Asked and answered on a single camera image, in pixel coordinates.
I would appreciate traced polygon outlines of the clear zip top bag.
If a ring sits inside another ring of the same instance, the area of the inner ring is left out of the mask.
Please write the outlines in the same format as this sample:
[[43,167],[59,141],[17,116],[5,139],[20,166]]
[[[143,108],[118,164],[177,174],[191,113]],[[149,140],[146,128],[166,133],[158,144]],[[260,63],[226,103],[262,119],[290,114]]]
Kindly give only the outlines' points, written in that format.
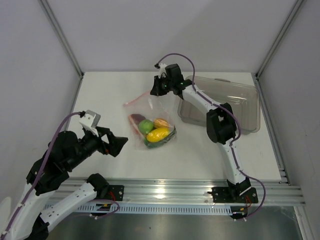
[[123,108],[136,149],[153,150],[176,140],[176,125],[160,97],[147,91]]

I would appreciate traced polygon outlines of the red meat slice toy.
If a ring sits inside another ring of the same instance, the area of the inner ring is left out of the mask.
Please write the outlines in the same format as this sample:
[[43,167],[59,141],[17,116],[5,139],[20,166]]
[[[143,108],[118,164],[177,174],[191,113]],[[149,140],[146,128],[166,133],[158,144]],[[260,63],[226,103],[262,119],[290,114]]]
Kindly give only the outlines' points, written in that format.
[[132,128],[132,130],[137,134],[137,135],[140,135],[140,136],[143,136],[143,134],[140,132],[139,130],[139,123],[142,122],[143,120],[145,120],[146,118],[141,115],[141,114],[138,114],[138,113],[133,113],[133,114],[130,114],[128,116],[128,121],[129,121],[129,124]]

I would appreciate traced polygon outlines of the yellow lemon toy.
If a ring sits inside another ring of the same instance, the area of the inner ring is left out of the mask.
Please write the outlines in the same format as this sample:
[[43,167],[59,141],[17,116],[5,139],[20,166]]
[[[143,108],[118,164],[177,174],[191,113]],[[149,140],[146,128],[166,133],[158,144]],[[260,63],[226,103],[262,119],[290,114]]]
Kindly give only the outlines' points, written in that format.
[[170,124],[163,118],[155,118],[153,121],[155,128],[170,128]]

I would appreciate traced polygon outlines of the green guava toy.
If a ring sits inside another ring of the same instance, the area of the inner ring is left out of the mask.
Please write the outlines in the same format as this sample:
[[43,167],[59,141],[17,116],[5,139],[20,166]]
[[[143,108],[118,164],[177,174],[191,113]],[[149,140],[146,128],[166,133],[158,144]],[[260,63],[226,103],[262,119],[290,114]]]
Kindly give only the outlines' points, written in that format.
[[149,119],[144,119],[138,124],[138,129],[143,135],[147,135],[154,129],[154,122]]

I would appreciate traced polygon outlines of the green onion toy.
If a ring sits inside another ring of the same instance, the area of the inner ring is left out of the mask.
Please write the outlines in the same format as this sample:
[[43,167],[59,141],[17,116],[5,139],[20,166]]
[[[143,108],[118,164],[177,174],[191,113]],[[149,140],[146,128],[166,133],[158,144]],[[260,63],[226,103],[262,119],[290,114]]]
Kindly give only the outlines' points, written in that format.
[[165,145],[166,143],[168,143],[170,140],[174,139],[176,137],[177,134],[177,129],[174,127],[172,129],[168,128],[170,130],[170,134],[164,138],[161,141],[158,142],[149,142],[147,141],[147,136],[144,138],[144,145],[148,148],[148,149],[155,149],[155,148],[159,148],[163,145]]

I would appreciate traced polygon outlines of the yellow mango toy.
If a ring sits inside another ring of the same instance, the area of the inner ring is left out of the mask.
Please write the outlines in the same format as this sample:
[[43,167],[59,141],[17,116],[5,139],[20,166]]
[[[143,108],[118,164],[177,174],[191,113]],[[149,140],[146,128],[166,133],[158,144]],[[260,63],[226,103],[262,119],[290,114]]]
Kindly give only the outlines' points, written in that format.
[[146,140],[151,143],[156,143],[166,138],[169,134],[170,130],[166,127],[155,128],[147,134]]

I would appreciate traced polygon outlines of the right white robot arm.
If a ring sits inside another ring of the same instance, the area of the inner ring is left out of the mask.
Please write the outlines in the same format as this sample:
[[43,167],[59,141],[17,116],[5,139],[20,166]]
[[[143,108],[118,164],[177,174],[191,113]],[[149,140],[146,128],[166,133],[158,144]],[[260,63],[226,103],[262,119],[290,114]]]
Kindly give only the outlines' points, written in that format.
[[231,105],[221,104],[210,98],[198,88],[193,79],[184,79],[178,64],[157,63],[155,68],[158,69],[158,75],[154,77],[150,94],[160,97],[173,92],[205,115],[207,136],[218,145],[223,155],[227,196],[234,202],[241,201],[252,186],[249,178],[242,173],[242,166],[238,161],[235,141],[240,138],[236,132],[241,130]]

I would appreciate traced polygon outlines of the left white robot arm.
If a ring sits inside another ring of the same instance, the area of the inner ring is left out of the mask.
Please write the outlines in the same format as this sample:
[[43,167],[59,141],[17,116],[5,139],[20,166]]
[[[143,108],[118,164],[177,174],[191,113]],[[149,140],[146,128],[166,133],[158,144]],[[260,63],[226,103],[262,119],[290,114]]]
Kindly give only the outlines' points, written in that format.
[[114,136],[108,128],[88,130],[78,138],[72,131],[58,132],[43,157],[30,169],[20,203],[1,231],[2,240],[45,240],[49,233],[72,212],[90,201],[117,205],[110,184],[99,173],[87,180],[69,196],[45,209],[69,174],[93,153],[116,157],[127,143],[127,137]]

